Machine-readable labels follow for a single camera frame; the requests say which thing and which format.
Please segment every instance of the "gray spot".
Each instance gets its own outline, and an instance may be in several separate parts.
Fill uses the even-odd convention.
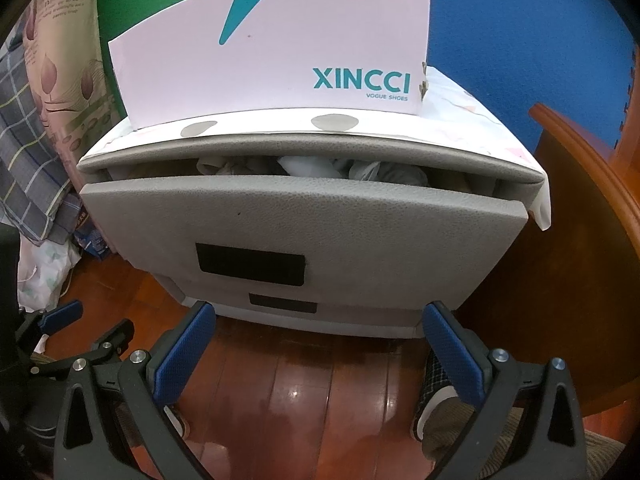
[[[311,119],[311,124],[326,132],[346,132],[356,127],[360,121],[344,114],[318,115]]]
[[[180,132],[181,137],[197,137],[204,130],[215,126],[218,124],[218,121],[202,121],[201,123],[193,123],[189,124],[189,126],[185,126]]]

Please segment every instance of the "wooden furniture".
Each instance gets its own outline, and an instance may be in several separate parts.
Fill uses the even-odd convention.
[[[589,415],[640,394],[640,91],[616,150],[545,105],[529,113],[551,228],[530,220],[456,317],[521,361],[564,358]]]

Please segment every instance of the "gray storage box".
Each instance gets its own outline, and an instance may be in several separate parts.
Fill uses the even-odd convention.
[[[208,155],[404,162],[464,173],[471,192],[194,174],[194,160]],[[94,182],[82,199],[115,249],[179,300],[265,324],[382,337],[421,336],[430,301],[459,307],[518,235],[545,179],[475,153],[340,134],[171,140],[79,168]]]

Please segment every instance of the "teal logo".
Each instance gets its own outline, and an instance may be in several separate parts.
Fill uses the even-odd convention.
[[[380,92],[384,88],[392,94],[400,92],[408,94],[411,81],[411,74],[409,73],[384,73],[382,70],[377,69],[364,72],[361,68],[355,70],[349,68],[325,68],[320,70],[315,68],[314,73],[318,77],[314,88],[356,88],[361,90],[364,83],[365,88],[374,92]]]

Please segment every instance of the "blue wall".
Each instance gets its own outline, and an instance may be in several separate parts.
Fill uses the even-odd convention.
[[[416,20],[423,9],[411,12]],[[633,40],[607,0],[431,0],[428,63],[474,94],[533,150],[535,102],[613,146]]]

